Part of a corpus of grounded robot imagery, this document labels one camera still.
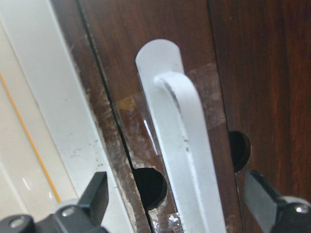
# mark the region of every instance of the orange line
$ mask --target orange line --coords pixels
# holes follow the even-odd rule
[[[34,144],[32,138],[31,138],[31,136],[30,136],[30,134],[28,132],[28,129],[27,129],[26,125],[25,125],[25,122],[24,122],[23,118],[21,117],[21,115],[19,113],[19,110],[18,110],[18,108],[17,108],[17,106],[16,106],[16,104],[15,104],[15,102],[13,100],[13,97],[12,97],[12,95],[11,95],[11,93],[10,93],[10,91],[9,91],[9,89],[8,89],[8,87],[7,87],[7,85],[6,85],[5,81],[4,81],[1,73],[0,73],[0,80],[1,80],[2,85],[3,85],[3,87],[4,87],[5,91],[6,91],[7,96],[10,99],[11,105],[13,106],[13,108],[15,110],[15,113],[16,113],[18,119],[19,119],[19,122],[21,123],[21,125],[23,127],[23,130],[24,130],[24,132],[25,132],[25,134],[26,134],[26,136],[27,136],[27,138],[28,138],[28,140],[29,140],[29,142],[30,142],[34,152],[35,152],[35,155],[36,155],[36,157],[37,157],[37,159],[38,159],[38,161],[39,161],[39,163],[41,165],[41,168],[42,168],[42,170],[43,170],[43,172],[45,174],[45,177],[48,180],[48,183],[49,183],[49,185],[50,185],[50,187],[51,187],[51,189],[52,189],[52,191],[53,191],[57,201],[61,202],[61,199],[60,199],[59,194],[58,194],[58,192],[57,192],[57,190],[56,190],[56,188],[55,188],[55,186],[53,184],[53,181],[52,181],[52,179],[51,179],[51,177],[50,177],[50,175],[49,175],[49,173],[48,173],[48,171],[47,171],[47,169],[46,169],[46,167],[45,167],[45,165],[43,163],[43,160],[42,160],[42,158],[41,158],[37,148],[35,147],[35,144]]]

